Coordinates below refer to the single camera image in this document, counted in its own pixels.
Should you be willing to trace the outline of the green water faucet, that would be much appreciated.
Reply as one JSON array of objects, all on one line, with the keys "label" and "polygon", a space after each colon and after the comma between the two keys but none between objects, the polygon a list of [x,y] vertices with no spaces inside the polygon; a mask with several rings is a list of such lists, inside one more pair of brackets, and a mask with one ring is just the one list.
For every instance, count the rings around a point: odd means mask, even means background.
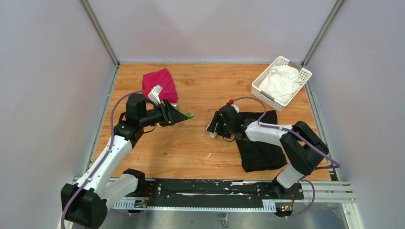
[{"label": "green water faucet", "polygon": [[[178,104],[172,104],[172,106],[177,110],[180,111],[180,106]],[[185,114],[187,116],[188,119],[192,119],[194,117],[194,113],[188,112],[187,114]]]}]

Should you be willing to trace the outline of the white pipe fitting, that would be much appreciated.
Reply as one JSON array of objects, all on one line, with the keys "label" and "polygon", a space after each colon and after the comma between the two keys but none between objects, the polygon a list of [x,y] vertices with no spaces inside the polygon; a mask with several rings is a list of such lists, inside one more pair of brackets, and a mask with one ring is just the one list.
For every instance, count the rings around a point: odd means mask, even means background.
[{"label": "white pipe fitting", "polygon": [[217,133],[216,132],[209,132],[209,136],[212,138],[216,138]]}]

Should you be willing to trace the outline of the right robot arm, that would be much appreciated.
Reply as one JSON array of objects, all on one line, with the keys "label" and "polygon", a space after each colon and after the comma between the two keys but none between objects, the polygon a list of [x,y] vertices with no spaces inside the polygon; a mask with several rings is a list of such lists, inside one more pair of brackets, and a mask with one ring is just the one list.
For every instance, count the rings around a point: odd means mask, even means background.
[{"label": "right robot arm", "polygon": [[289,164],[276,176],[273,194],[285,199],[292,186],[310,175],[328,157],[329,149],[318,135],[302,121],[294,125],[276,125],[244,118],[236,105],[227,104],[213,115],[206,127],[211,137],[218,135],[247,142],[261,142],[281,147]]}]

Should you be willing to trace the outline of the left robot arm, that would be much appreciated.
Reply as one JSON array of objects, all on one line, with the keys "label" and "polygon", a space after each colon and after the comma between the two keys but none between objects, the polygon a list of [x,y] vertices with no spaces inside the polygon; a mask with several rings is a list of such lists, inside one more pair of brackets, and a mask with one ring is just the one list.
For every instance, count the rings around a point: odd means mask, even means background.
[{"label": "left robot arm", "polygon": [[124,95],[117,104],[124,99],[127,100],[126,111],[116,125],[114,111],[111,112],[109,143],[75,184],[67,183],[61,190],[62,229],[67,221],[87,229],[97,229],[112,207],[126,195],[143,196],[146,192],[144,173],[128,169],[109,184],[111,175],[143,136],[145,127],[171,126],[194,116],[193,113],[181,113],[167,99],[160,102],[154,94],[146,98],[142,91]]}]

